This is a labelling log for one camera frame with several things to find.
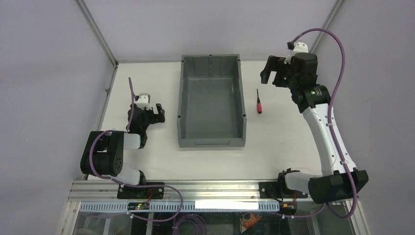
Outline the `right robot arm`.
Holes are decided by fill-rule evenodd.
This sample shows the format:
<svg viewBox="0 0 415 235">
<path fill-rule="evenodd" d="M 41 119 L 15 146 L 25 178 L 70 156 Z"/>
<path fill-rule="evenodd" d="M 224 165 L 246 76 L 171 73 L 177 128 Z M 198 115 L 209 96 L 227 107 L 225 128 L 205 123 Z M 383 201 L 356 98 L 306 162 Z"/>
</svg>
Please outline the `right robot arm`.
<svg viewBox="0 0 415 235">
<path fill-rule="evenodd" d="M 295 192 L 311 196 L 317 204 L 328 204 L 345 199 L 357 199 L 358 192 L 369 181 L 365 170 L 358 170 L 343 144 L 329 103 L 326 86 L 317 83 L 317 56 L 301 52 L 289 63 L 284 57 L 270 55 L 263 71 L 261 83 L 266 84 L 271 72 L 276 87 L 288 88 L 293 102 L 306 120 L 321 162 L 321 175 L 305 174 L 287 169 L 277 178 L 277 195 L 288 197 Z"/>
</svg>

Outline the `red handled screwdriver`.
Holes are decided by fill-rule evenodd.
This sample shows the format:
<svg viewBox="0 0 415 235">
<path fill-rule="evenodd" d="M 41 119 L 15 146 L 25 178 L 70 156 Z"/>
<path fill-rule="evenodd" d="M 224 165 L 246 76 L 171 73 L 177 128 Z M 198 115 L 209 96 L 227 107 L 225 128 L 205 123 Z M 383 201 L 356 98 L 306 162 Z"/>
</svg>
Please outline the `red handled screwdriver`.
<svg viewBox="0 0 415 235">
<path fill-rule="evenodd" d="M 257 110 L 258 114 L 261 114 L 262 113 L 262 104 L 261 104 L 261 101 L 260 101 L 260 98 L 259 98 L 259 90 L 258 89 L 256 89 L 256 94 L 257 94 L 256 110 Z"/>
</svg>

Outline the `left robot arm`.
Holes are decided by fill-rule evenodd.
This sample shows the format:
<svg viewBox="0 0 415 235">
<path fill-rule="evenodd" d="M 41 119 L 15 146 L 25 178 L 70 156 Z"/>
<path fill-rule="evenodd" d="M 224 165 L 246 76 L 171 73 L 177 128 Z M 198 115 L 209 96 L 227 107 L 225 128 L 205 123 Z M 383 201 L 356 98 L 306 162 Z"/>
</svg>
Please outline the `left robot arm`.
<svg viewBox="0 0 415 235">
<path fill-rule="evenodd" d="M 143 149 L 147 143 L 150 125 L 165 122 L 165 110 L 160 103 L 153 108 L 134 104 L 128 111 L 125 131 L 91 131 L 81 157 L 82 173 L 112 180 L 120 185 L 140 187 L 147 184 L 144 173 L 124 163 L 125 150 Z"/>
</svg>

